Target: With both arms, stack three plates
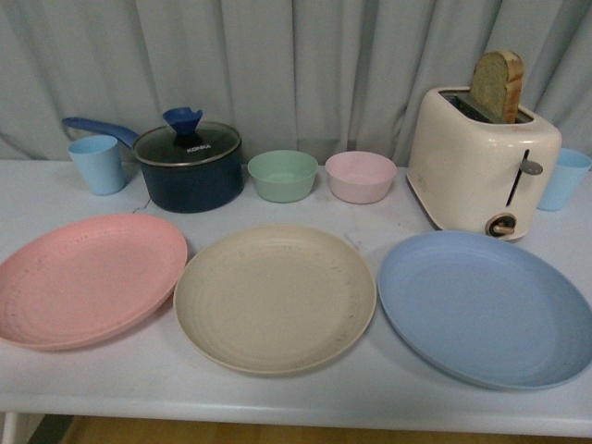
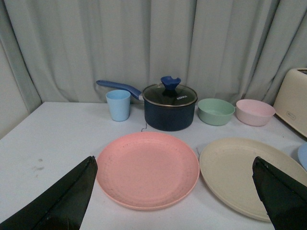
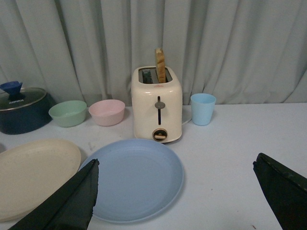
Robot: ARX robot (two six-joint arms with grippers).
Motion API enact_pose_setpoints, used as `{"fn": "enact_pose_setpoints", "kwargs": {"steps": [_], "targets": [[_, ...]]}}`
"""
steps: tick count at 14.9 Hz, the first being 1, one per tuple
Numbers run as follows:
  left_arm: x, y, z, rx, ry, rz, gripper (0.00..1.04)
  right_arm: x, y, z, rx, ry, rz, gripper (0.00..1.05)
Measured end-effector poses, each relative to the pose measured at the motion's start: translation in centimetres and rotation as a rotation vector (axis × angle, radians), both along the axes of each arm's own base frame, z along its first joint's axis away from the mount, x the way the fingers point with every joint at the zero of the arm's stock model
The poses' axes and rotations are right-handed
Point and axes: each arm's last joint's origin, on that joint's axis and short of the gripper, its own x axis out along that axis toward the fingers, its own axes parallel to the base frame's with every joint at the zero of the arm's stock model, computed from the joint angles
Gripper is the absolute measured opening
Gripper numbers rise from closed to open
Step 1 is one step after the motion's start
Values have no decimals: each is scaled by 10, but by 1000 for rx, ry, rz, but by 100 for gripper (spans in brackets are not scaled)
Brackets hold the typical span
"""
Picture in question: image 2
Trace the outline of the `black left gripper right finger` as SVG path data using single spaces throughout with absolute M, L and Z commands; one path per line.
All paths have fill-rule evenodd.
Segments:
M 307 228 L 307 187 L 257 156 L 252 164 L 258 196 L 276 230 Z

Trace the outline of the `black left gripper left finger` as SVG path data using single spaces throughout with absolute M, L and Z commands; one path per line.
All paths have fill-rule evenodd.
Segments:
M 31 203 L 0 224 L 2 230 L 78 230 L 98 166 L 87 157 Z

